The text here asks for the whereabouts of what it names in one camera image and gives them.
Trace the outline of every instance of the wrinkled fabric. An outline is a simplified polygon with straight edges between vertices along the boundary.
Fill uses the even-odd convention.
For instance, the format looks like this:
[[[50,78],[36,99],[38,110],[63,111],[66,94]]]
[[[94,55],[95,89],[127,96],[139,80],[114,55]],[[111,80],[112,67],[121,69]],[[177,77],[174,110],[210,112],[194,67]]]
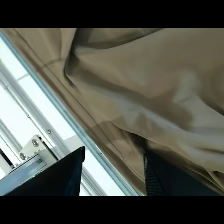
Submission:
[[[128,132],[224,190],[224,29],[4,32],[136,189],[143,159]]]

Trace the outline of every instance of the brown fabric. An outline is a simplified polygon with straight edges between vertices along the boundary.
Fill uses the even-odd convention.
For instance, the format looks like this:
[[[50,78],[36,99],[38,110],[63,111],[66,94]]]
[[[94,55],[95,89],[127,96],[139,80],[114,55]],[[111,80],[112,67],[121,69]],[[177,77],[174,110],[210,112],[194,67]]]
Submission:
[[[126,131],[223,191],[224,29],[4,32],[137,189],[142,154]]]

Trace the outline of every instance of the tan cloth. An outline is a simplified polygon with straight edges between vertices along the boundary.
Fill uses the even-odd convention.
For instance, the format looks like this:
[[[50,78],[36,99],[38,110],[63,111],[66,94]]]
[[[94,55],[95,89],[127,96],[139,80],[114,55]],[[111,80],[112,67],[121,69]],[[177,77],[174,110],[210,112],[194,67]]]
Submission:
[[[224,29],[4,32],[137,189],[142,155],[126,131],[224,190]]]

